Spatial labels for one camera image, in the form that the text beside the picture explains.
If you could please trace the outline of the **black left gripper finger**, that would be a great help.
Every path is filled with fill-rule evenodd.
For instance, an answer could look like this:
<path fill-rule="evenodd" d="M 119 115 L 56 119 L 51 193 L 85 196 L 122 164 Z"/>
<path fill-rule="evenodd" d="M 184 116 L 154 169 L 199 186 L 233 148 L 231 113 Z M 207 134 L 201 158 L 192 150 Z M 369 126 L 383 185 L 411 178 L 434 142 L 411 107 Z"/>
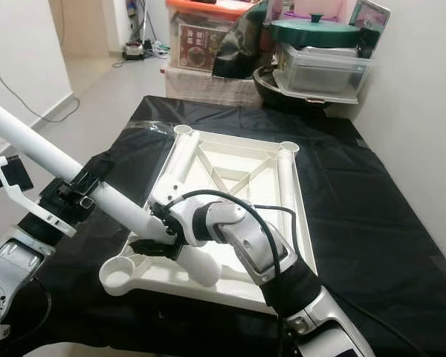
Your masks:
<path fill-rule="evenodd" d="M 94 162 L 91 165 L 91 192 L 94 193 L 113 170 L 114 162 Z"/>
<path fill-rule="evenodd" d="M 91 158 L 83 167 L 83 190 L 95 190 L 106 176 L 106 158 Z"/>

